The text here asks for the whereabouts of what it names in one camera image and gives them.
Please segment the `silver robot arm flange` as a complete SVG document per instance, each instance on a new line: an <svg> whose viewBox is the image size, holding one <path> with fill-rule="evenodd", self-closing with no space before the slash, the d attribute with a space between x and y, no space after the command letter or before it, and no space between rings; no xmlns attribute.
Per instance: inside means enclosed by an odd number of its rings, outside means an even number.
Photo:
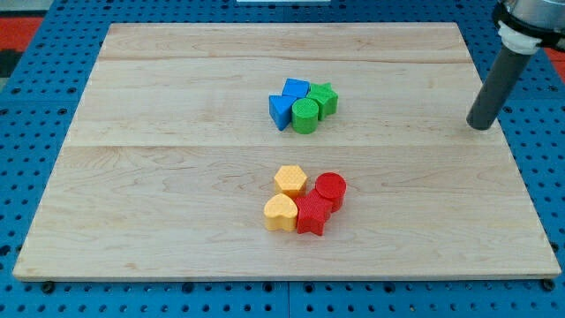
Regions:
<svg viewBox="0 0 565 318"><path fill-rule="evenodd" d="M502 44L517 54L564 51L564 0L498 0L492 19Z"/></svg>

